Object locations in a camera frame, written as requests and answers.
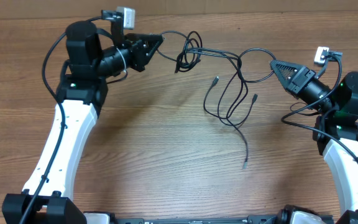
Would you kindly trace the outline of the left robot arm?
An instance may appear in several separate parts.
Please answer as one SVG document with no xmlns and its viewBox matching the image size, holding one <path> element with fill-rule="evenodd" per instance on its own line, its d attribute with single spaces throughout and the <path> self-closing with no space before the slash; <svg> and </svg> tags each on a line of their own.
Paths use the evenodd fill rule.
<svg viewBox="0 0 358 224">
<path fill-rule="evenodd" d="M 7 223 L 114 223 L 108 212 L 82 212 L 73 203 L 79 161 L 108 93 L 108 86 L 142 72 L 163 42 L 161 35 L 134 33 L 135 10 L 103 10 L 100 19 L 70 24 L 59 37 L 65 43 L 60 81 L 51 95 L 55 116 L 40 159 L 19 194 L 7 194 L 2 214 Z"/>
</svg>

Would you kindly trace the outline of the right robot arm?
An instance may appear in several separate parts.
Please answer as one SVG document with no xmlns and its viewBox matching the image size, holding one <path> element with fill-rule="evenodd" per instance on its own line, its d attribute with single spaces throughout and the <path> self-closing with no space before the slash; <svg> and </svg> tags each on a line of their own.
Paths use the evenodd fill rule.
<svg viewBox="0 0 358 224">
<path fill-rule="evenodd" d="M 338 76 L 330 88 L 304 65 L 272 60 L 270 67 L 285 91 L 316 110 L 311 130 L 334 179 L 338 222 L 358 223 L 358 72 Z"/>
</svg>

